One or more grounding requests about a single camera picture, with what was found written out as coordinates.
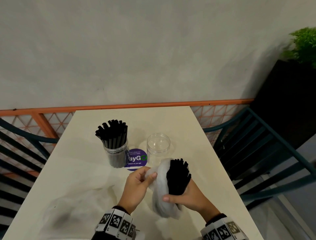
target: clear plastic jar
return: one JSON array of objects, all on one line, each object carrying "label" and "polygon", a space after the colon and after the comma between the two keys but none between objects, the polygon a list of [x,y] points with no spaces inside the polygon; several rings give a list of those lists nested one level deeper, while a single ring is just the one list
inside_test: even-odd
[{"label": "clear plastic jar", "polygon": [[104,150],[106,151],[110,165],[115,168],[124,167],[128,164],[128,158],[129,158],[129,148],[128,148],[128,140],[126,140],[126,143],[117,149],[109,149],[105,146],[103,146]]},{"label": "clear plastic jar", "polygon": [[163,133],[154,133],[147,139],[147,162],[158,166],[170,150],[170,139]]}]

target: jar of black straws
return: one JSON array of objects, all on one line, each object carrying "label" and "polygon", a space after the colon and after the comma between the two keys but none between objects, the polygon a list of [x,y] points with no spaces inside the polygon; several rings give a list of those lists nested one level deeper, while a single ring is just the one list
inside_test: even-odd
[{"label": "jar of black straws", "polygon": [[108,121],[110,127],[103,123],[95,131],[95,135],[101,139],[110,165],[115,168],[124,167],[128,164],[129,148],[127,140],[127,125],[122,121]]}]

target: hand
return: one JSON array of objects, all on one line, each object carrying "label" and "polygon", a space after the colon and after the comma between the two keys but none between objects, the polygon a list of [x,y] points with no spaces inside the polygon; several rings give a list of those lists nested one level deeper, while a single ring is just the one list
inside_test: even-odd
[{"label": "hand", "polygon": [[147,187],[156,179],[157,173],[153,173],[145,180],[144,176],[150,167],[141,167],[132,172],[126,179],[124,191],[118,206],[123,207],[131,214],[143,200]]},{"label": "hand", "polygon": [[193,211],[197,211],[206,222],[220,214],[220,211],[204,196],[193,179],[190,180],[182,195],[167,194],[163,196],[162,200],[168,203],[182,204]]}]

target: dark green metal chair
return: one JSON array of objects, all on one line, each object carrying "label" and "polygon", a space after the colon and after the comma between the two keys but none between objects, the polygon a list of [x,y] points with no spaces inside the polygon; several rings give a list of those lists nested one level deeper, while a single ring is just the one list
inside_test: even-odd
[{"label": "dark green metal chair", "polygon": [[[229,121],[204,128],[205,133],[219,133],[214,150],[236,189],[294,157],[297,162],[279,171],[240,195],[250,210],[281,193],[295,190],[316,181],[316,169],[290,144],[266,124],[253,110],[246,107]],[[308,175],[290,183],[269,188],[273,184],[303,170]]]},{"label": "dark green metal chair", "polygon": [[[38,154],[36,154],[35,152],[31,151],[30,149],[26,148],[22,144],[18,143],[16,140],[4,134],[1,131],[0,131],[0,139],[10,144],[12,147],[17,148],[18,150],[24,152],[25,154],[29,155],[30,157],[32,157],[33,159],[37,160],[38,162],[42,164],[46,163],[50,154],[40,142],[57,143],[59,140],[57,138],[47,138],[47,137],[37,136],[31,133],[28,133],[4,121],[2,118],[0,118],[0,126],[16,135],[26,138],[35,148],[39,150],[39,152],[45,157],[45,159],[39,156]],[[11,159],[14,159],[15,161],[29,167],[30,169],[38,173],[40,173],[42,170],[41,167],[35,165],[34,163],[28,161],[27,159],[21,157],[20,155],[16,154],[15,152],[11,151],[10,149],[2,145],[0,145],[0,153],[10,157]],[[20,168],[16,166],[13,166],[12,164],[4,161],[3,159],[0,159],[0,167],[6,170],[9,170],[10,172],[15,173],[31,182],[35,182],[36,180],[35,176],[21,170]],[[9,185],[11,187],[17,188],[26,193],[28,193],[31,190],[31,187],[4,175],[0,175],[0,182],[6,185]],[[19,205],[21,205],[24,201],[24,198],[2,191],[2,190],[0,190],[0,198],[19,204]],[[17,211],[0,206],[0,215],[9,217],[9,218],[14,218],[16,214],[17,214]],[[6,231],[8,227],[9,226],[7,225],[0,224],[0,232],[3,233],[4,231]]]}]

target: purple circular sign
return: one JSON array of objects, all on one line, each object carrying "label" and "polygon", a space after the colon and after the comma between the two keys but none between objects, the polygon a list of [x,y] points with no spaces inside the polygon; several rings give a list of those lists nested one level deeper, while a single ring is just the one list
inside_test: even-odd
[{"label": "purple circular sign", "polygon": [[145,151],[134,148],[129,152],[128,164],[125,166],[127,170],[135,171],[136,169],[147,164],[147,154]]}]

